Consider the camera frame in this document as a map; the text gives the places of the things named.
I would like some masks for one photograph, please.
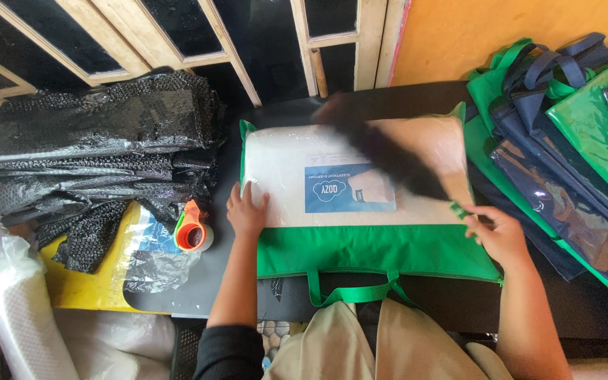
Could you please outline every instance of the stack of bags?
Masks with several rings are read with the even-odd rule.
[[[469,79],[479,113],[464,128],[471,183],[543,240],[537,246],[563,277],[585,268],[608,286],[604,35],[557,51],[521,39]]]
[[[0,215],[36,220],[39,248],[93,273],[136,200],[173,230],[183,203],[210,203],[224,106],[207,80],[165,70],[84,94],[0,109]]]

